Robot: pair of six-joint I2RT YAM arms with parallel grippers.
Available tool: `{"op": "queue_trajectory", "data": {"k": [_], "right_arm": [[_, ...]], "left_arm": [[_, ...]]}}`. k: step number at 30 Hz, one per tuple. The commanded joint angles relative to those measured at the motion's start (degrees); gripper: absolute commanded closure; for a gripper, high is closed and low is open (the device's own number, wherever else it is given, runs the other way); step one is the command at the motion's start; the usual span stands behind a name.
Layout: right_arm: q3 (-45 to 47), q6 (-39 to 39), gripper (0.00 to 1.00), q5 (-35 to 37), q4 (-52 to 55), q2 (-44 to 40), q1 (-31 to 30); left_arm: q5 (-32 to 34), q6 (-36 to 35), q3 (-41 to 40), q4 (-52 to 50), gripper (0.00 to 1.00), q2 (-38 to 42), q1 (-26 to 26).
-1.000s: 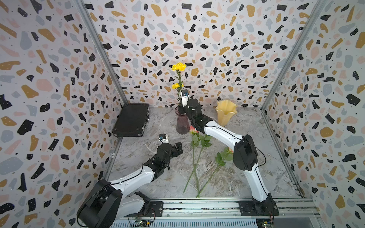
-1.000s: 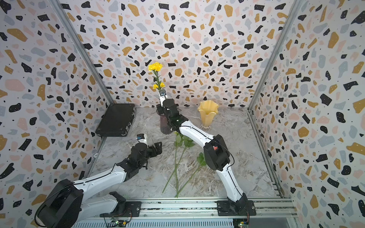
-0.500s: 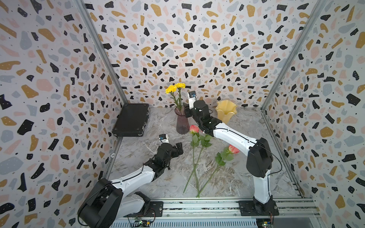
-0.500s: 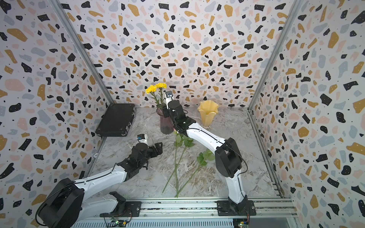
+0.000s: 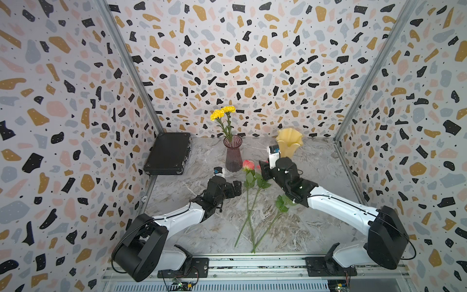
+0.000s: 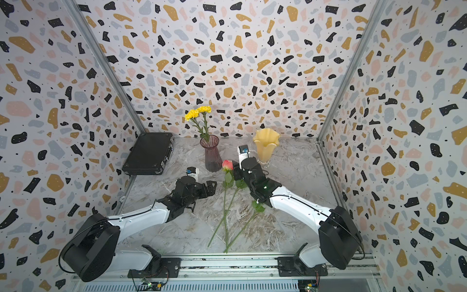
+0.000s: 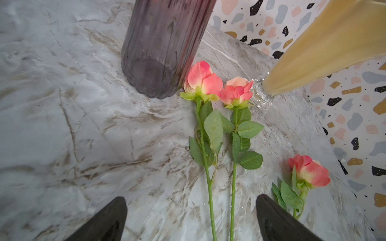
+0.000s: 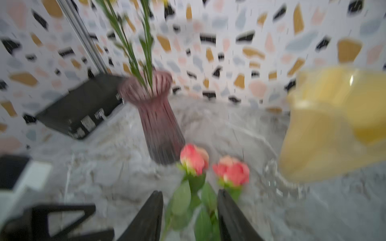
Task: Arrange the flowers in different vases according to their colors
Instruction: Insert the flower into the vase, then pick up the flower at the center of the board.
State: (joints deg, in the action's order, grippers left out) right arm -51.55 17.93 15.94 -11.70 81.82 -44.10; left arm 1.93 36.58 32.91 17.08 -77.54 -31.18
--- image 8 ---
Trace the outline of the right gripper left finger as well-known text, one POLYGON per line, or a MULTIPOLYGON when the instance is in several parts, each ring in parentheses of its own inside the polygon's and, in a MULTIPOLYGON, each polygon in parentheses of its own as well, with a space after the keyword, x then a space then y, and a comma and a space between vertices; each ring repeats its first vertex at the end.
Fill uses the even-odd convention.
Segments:
POLYGON ((154 191, 118 241, 159 241, 163 214, 163 194, 154 191))

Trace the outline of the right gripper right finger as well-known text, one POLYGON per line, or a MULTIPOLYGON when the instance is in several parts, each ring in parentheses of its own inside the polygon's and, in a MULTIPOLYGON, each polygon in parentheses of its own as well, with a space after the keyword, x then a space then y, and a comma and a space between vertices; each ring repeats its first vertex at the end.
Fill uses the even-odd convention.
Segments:
POLYGON ((264 241, 225 189, 218 192, 217 208, 221 241, 264 241))

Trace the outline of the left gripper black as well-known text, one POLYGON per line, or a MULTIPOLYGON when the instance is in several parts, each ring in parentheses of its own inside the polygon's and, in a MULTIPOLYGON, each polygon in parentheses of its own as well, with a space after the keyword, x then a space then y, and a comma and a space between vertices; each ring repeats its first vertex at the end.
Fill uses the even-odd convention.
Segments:
MULTIPOLYGON (((1 155, 1 189, 11 190, 17 178, 27 167, 30 158, 18 155, 1 155)), ((70 237, 68 234, 90 218, 96 211, 95 204, 65 205, 41 204, 26 209, 21 216, 8 219, 2 230, 2 241, 111 241, 115 236, 113 229, 70 237), (49 233, 49 215, 80 211, 82 216, 67 225, 63 230, 49 233)))

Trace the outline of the pink rose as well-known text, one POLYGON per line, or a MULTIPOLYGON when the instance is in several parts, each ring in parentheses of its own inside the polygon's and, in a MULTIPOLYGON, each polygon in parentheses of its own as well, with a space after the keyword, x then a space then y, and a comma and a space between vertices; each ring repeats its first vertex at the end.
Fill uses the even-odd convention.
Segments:
MULTIPOLYGON (((213 165, 213 171, 218 178, 220 187, 227 191, 235 202, 248 184, 250 170, 246 163, 231 156, 224 156, 213 165)), ((219 215, 217 194, 207 182, 201 193, 203 208, 196 218, 194 234, 196 241, 219 241, 219 215)))
POLYGON ((205 149, 187 144, 181 150, 177 167, 184 176, 167 205, 162 241, 170 231, 183 230, 191 222, 195 209, 201 204, 198 192, 206 181, 208 165, 209 154, 205 149))

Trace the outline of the yellow flower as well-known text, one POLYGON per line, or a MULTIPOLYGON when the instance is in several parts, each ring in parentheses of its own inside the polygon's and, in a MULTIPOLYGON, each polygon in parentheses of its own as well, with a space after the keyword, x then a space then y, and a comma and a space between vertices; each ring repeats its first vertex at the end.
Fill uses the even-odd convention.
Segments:
POLYGON ((115 46, 125 53, 129 61, 129 67, 132 75, 136 77, 138 83, 143 88, 146 88, 147 81, 140 73, 139 65, 135 58, 132 44, 128 41, 128 38, 126 37, 122 19, 119 18, 119 16, 115 13, 111 1, 101 0, 96 2, 99 4, 103 13, 108 18, 110 25, 117 36, 117 41, 114 42, 115 46))
POLYGON ((150 31, 150 15, 149 15, 149 1, 140 0, 142 9, 143 9, 143 20, 142 26, 144 30, 144 38, 140 38, 140 43, 143 49, 143 53, 145 56, 145 62, 142 64, 144 78, 147 82, 146 89, 150 88, 151 93, 150 96, 154 95, 153 91, 153 65, 152 65, 152 45, 153 45, 153 37, 150 31))

